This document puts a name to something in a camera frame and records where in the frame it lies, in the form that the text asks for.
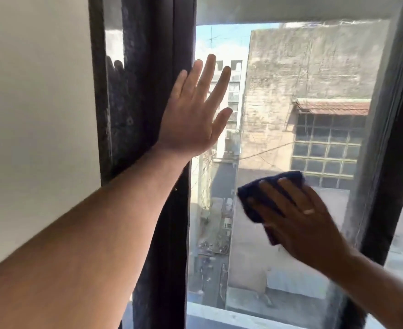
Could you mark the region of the person's right hand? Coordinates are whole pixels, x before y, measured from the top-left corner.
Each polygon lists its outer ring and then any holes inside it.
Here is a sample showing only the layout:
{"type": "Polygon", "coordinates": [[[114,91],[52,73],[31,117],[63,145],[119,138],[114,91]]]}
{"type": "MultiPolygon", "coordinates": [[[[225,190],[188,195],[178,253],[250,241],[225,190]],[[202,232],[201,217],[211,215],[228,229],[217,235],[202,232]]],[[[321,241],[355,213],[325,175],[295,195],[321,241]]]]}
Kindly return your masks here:
{"type": "Polygon", "coordinates": [[[292,257],[299,260],[300,256],[305,257],[311,252],[314,254],[337,252],[350,247],[329,212],[316,212],[310,199],[290,180],[281,178],[278,184],[297,204],[291,216],[280,216],[253,199],[249,199],[249,202],[263,217],[264,222],[273,224],[282,231],[284,235],[282,246],[292,257]]]}

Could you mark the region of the person's left hand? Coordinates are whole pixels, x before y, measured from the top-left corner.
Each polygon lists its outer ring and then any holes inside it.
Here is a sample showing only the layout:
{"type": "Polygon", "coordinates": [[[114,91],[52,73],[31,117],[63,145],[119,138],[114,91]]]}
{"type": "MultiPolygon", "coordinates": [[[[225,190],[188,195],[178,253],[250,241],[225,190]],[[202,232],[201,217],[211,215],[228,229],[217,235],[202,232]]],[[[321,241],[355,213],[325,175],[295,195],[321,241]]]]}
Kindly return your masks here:
{"type": "Polygon", "coordinates": [[[228,89],[231,68],[223,68],[217,84],[206,99],[197,99],[195,89],[204,64],[202,60],[196,60],[189,72],[182,70],[178,74],[177,79],[186,78],[184,92],[188,102],[169,106],[168,99],[154,150],[188,161],[217,142],[218,138],[211,138],[212,123],[220,112],[218,109],[228,89]]]}

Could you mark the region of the dark blue cleaning cloth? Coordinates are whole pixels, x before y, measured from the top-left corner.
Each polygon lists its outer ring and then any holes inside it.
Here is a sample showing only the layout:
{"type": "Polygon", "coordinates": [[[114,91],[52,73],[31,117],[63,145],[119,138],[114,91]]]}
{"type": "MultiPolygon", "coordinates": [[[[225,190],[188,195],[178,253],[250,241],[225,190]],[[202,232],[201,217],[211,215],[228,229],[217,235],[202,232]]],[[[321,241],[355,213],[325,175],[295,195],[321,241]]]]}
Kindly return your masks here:
{"type": "Polygon", "coordinates": [[[279,184],[278,180],[281,178],[286,178],[290,180],[298,189],[304,193],[304,195],[309,198],[308,194],[304,191],[303,186],[305,184],[305,178],[301,171],[286,171],[273,176],[266,176],[253,180],[241,187],[237,188],[237,196],[240,200],[243,210],[246,216],[253,222],[257,224],[264,224],[263,217],[250,205],[249,198],[255,200],[258,203],[270,208],[275,213],[284,217],[283,212],[279,209],[277,204],[272,201],[259,187],[261,181],[269,183],[273,188],[275,188],[279,193],[281,193],[286,199],[288,199],[292,204],[297,206],[296,202],[291,198],[291,196],[285,191],[279,184]]]}

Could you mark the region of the person's right forearm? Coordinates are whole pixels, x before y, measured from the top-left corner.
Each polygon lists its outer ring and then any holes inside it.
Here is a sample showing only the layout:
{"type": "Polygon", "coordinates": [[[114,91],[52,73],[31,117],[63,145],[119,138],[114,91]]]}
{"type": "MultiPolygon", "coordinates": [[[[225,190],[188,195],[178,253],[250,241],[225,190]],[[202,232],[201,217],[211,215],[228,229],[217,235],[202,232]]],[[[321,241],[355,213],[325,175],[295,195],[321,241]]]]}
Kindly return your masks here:
{"type": "Polygon", "coordinates": [[[403,329],[403,280],[383,266],[351,247],[298,259],[336,283],[386,329],[403,329]]]}

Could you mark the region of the person's left forearm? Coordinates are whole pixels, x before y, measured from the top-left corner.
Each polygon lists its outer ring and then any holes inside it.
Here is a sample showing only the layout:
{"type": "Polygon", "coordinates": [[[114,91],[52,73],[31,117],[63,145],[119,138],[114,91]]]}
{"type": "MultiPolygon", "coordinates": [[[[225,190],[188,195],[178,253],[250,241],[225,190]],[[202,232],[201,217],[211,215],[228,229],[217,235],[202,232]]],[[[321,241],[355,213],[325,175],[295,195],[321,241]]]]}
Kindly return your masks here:
{"type": "Polygon", "coordinates": [[[160,212],[205,151],[156,144],[0,263],[0,329],[117,329],[160,212]]]}

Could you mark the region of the white high-rise building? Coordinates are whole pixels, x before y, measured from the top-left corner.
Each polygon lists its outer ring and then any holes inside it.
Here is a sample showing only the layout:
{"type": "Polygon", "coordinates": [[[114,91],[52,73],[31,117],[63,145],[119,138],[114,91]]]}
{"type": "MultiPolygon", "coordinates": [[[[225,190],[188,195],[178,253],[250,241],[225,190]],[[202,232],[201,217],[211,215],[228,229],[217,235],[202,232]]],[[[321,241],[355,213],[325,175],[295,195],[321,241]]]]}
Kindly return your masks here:
{"type": "Polygon", "coordinates": [[[227,122],[225,130],[221,133],[212,149],[215,162],[236,161],[241,153],[241,125],[247,61],[247,59],[216,61],[216,69],[210,89],[214,89],[223,68],[229,66],[231,68],[231,78],[219,110],[228,107],[232,110],[232,115],[227,122]]]}

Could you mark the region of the rooftop antenna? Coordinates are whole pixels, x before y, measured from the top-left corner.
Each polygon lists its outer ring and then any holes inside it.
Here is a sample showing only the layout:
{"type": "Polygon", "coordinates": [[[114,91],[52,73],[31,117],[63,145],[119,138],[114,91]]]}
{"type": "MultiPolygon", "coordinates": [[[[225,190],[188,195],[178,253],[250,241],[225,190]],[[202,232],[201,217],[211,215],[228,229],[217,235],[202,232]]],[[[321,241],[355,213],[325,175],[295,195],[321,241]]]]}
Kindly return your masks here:
{"type": "Polygon", "coordinates": [[[211,25],[206,28],[206,44],[210,48],[216,48],[221,39],[223,38],[223,26],[222,25],[211,25]]]}

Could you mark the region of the large window glass pane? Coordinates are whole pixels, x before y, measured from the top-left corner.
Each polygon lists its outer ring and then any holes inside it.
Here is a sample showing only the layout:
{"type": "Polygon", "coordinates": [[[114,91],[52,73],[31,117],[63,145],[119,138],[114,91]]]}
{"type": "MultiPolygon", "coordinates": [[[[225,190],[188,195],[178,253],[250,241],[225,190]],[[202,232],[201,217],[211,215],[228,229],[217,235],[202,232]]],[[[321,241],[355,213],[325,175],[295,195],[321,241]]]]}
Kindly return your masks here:
{"type": "Polygon", "coordinates": [[[336,224],[356,187],[388,20],[213,25],[195,59],[225,66],[225,130],[192,160],[188,301],[320,329],[330,282],[269,241],[244,212],[245,184],[299,171],[336,224]]]}

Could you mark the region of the gridded factory window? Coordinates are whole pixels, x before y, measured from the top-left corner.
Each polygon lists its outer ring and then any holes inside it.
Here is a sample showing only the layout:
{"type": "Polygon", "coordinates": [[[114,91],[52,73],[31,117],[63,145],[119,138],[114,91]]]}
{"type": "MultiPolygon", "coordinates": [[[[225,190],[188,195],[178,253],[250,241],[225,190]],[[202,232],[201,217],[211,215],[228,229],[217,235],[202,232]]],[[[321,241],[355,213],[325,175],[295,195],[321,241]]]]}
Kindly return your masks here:
{"type": "Polygon", "coordinates": [[[290,168],[312,187],[350,191],[366,116],[299,113],[290,168]]]}

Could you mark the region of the grey concrete building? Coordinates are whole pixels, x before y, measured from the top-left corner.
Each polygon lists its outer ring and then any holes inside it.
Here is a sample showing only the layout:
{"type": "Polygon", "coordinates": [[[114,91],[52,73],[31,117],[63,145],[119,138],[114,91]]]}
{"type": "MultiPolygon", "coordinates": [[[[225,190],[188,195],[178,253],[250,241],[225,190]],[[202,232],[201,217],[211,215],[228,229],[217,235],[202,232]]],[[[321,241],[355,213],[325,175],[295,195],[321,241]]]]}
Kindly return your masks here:
{"type": "MultiPolygon", "coordinates": [[[[237,187],[292,171],[299,114],[292,102],[297,98],[372,99],[389,24],[388,20],[288,24],[251,34],[237,187]]],[[[352,190],[312,188],[329,211],[352,190]]],[[[227,283],[230,308],[232,303],[261,302],[263,297],[272,300],[276,293],[325,299],[329,286],[327,279],[293,259],[282,246],[272,246],[264,227],[251,222],[239,200],[227,283]]]]}

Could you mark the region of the red tiled awning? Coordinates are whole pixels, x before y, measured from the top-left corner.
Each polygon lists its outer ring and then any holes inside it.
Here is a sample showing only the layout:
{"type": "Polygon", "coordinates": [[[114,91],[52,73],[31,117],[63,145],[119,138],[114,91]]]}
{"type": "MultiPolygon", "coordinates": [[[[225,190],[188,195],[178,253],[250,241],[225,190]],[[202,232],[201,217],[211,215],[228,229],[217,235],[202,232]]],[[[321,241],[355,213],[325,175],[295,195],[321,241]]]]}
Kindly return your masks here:
{"type": "Polygon", "coordinates": [[[297,98],[292,105],[302,114],[367,116],[371,99],[297,98]]]}

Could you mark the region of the white window sill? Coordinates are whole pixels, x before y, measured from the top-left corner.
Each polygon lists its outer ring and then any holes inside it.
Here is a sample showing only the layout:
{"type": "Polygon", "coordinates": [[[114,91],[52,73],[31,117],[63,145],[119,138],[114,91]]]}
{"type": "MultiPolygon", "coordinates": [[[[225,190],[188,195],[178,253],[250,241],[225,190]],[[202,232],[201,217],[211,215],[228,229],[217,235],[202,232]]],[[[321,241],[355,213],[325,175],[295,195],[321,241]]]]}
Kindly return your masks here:
{"type": "Polygon", "coordinates": [[[242,313],[194,302],[186,304],[186,329],[323,329],[323,320],[299,310],[275,315],[242,313]]]}

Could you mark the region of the wide dark window frame post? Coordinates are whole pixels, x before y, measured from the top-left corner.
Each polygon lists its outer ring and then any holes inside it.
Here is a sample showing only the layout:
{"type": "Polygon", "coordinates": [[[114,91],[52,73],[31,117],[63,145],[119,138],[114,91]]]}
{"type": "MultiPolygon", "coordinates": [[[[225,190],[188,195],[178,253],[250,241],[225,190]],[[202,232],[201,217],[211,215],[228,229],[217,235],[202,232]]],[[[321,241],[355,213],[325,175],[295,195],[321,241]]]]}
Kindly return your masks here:
{"type": "MultiPolygon", "coordinates": [[[[197,0],[88,0],[101,184],[157,140],[194,57],[197,0]]],[[[186,329],[190,164],[161,211],[132,302],[133,329],[186,329]]]]}

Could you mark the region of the slim dark window frame post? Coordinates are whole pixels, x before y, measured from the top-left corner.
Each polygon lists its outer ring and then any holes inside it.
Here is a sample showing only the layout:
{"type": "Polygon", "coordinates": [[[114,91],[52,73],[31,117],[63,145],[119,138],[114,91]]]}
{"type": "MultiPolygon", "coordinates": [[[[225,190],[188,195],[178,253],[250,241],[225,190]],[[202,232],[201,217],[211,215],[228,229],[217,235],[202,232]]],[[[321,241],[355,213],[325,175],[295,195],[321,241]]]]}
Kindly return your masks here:
{"type": "Polygon", "coordinates": [[[391,273],[389,253],[403,220],[403,1],[377,79],[354,186],[330,212],[348,243],[391,273]]]}

